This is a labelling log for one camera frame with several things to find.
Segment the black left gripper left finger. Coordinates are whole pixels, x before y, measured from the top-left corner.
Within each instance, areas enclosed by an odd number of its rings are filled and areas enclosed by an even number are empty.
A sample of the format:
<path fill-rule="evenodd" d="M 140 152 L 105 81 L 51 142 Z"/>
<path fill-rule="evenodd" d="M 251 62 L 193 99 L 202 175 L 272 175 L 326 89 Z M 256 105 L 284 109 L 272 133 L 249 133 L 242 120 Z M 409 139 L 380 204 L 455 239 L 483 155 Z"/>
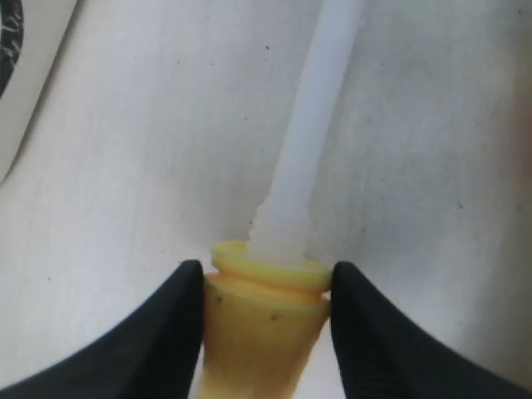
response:
<path fill-rule="evenodd" d="M 186 398 L 203 339 L 204 274 L 184 261 L 128 318 L 3 398 Z"/>

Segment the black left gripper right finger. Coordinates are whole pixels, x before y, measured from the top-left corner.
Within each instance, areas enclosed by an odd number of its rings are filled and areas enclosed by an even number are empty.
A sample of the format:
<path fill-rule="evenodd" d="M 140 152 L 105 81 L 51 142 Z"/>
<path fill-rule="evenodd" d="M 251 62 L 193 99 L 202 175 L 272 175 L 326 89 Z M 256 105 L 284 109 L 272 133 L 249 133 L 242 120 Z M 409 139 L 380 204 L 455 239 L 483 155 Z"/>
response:
<path fill-rule="evenodd" d="M 331 332 L 348 398 L 529 398 L 416 325 L 349 262 L 332 271 Z"/>

